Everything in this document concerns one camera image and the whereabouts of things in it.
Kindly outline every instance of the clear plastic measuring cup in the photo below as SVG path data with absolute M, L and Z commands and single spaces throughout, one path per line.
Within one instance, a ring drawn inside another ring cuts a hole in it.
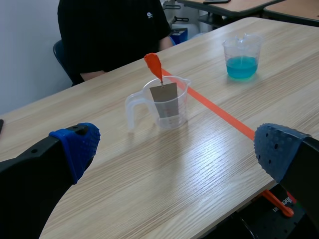
M 243 79 L 254 75 L 258 68 L 262 37 L 244 34 L 224 41 L 225 60 L 228 74 L 233 78 Z
M 187 89 L 190 80 L 177 76 L 163 77 L 164 85 L 177 83 L 177 98 L 165 102 L 154 102 L 150 88 L 160 86 L 160 80 L 148 82 L 141 91 L 127 97 L 125 101 L 129 130 L 134 128 L 134 106 L 146 104 L 161 128 L 172 129 L 182 126 L 187 121 Z

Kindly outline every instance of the table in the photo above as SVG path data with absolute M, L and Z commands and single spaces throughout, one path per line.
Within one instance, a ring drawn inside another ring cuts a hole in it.
M 248 16 L 280 1 L 282 0 L 232 0 L 229 3 L 205 5 L 204 0 L 177 0 L 185 6 L 227 17 Z
M 245 84 L 227 78 L 222 48 L 244 32 L 265 39 L 256 79 Z M 252 129 L 273 122 L 319 137 L 318 41 L 314 27 L 245 18 L 159 57 Z M 274 183 L 252 141 L 192 97 L 181 128 L 161 131 L 137 106 L 128 133 L 125 99 L 153 78 L 139 60 L 0 117 L 0 160 L 52 130 L 86 121 L 101 130 L 93 163 L 54 209 L 42 239 L 195 239 Z
M 265 14 L 282 21 L 319 26 L 319 1 L 286 0 L 266 7 Z

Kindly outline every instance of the orange tape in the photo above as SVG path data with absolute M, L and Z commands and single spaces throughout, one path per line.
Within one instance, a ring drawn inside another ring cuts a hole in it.
M 164 70 L 162 68 L 162 74 L 164 76 L 171 76 L 172 74 L 169 73 L 168 71 Z M 239 121 L 238 119 L 236 119 L 234 116 L 230 115 L 229 113 L 227 113 L 225 110 L 223 110 L 221 107 L 219 107 L 218 105 L 214 104 L 213 102 L 211 102 L 209 99 L 207 99 L 206 97 L 202 96 L 200 93 L 198 93 L 196 90 L 194 90 L 193 88 L 189 87 L 188 88 L 188 93 L 190 96 L 194 97 L 196 100 L 198 100 L 199 102 L 201 102 L 203 105 L 205 105 L 207 108 L 209 108 L 211 111 L 213 111 L 215 114 L 217 114 L 218 116 L 220 116 L 223 120 L 225 120 L 226 122 L 228 122 L 231 126 L 233 126 L 234 128 L 236 128 L 237 130 L 239 130 L 240 132 L 242 132 L 244 135 L 246 135 L 248 138 L 250 138 L 252 141 L 254 141 L 255 138 L 255 132 L 249 128 L 248 126 L 246 126 L 245 124 L 243 124 L 241 121 Z

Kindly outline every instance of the blue rubber gripper pad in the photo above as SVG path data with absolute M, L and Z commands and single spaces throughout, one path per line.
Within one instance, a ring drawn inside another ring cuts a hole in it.
M 85 135 L 78 135 L 76 132 L 67 129 L 59 129 L 49 134 L 49 136 L 59 139 L 62 143 L 73 184 L 76 184 L 82 177 L 88 162 L 96 154 L 100 141 L 100 131 L 95 125 L 91 123 L 79 123 L 78 125 L 88 127 Z
M 280 183 L 308 134 L 273 123 L 259 126 L 255 133 L 256 157 L 262 168 Z

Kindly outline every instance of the blue liquid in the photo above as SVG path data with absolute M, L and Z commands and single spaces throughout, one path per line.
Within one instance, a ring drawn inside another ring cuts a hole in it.
M 233 78 L 248 78 L 255 74 L 258 62 L 255 57 L 236 56 L 226 62 L 227 72 Z

